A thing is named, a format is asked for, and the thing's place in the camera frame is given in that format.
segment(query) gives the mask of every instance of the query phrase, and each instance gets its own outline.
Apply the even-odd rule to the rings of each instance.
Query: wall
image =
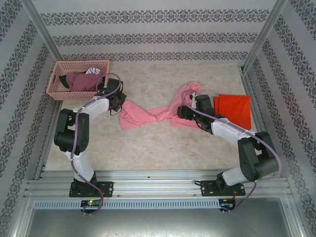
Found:
[[[20,1],[0,0],[0,237],[33,179],[55,102],[45,93],[54,60]]]
[[[316,236],[315,70],[316,1],[290,0],[248,76],[308,236]]]
[[[276,0],[35,0],[65,60],[242,65]]]

